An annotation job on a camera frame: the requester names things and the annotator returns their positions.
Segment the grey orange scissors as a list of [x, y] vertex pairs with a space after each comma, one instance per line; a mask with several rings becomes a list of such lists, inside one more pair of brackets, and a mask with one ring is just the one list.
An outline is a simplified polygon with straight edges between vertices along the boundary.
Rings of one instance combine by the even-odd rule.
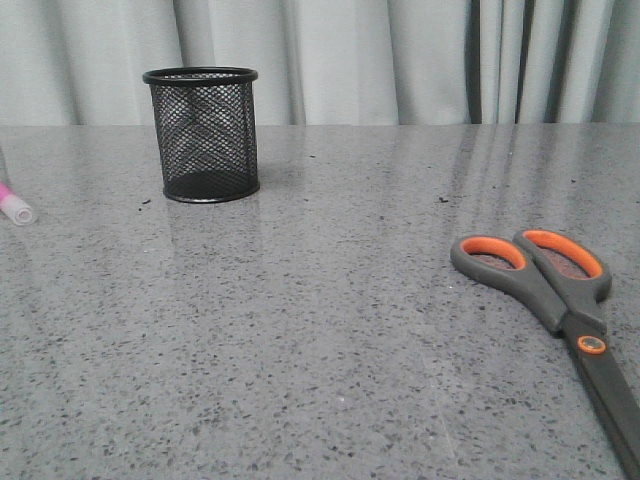
[[542, 229], [510, 240], [463, 237], [450, 259], [459, 272], [511, 295], [564, 337], [623, 471], [638, 478], [639, 405], [609, 346], [599, 306], [611, 289], [610, 269], [577, 241]]

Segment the pink pen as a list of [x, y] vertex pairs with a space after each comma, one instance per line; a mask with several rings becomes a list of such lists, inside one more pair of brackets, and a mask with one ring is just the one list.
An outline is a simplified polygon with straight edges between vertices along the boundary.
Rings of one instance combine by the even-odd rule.
[[33, 208], [5, 183], [1, 183], [0, 205], [1, 212], [15, 225], [26, 226], [36, 221]]

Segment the black mesh pen holder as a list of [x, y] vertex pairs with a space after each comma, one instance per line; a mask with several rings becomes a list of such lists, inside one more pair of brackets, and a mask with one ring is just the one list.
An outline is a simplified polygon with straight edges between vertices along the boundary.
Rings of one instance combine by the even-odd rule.
[[260, 188], [253, 82], [240, 67], [181, 67], [143, 74], [149, 86], [164, 195], [220, 203]]

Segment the grey curtain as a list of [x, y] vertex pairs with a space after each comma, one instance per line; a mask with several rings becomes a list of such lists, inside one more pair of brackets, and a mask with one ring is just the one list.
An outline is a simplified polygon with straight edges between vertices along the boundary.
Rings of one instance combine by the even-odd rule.
[[255, 69], [262, 125], [635, 122], [635, 1], [5, 1], [1, 122], [148, 124], [145, 71]]

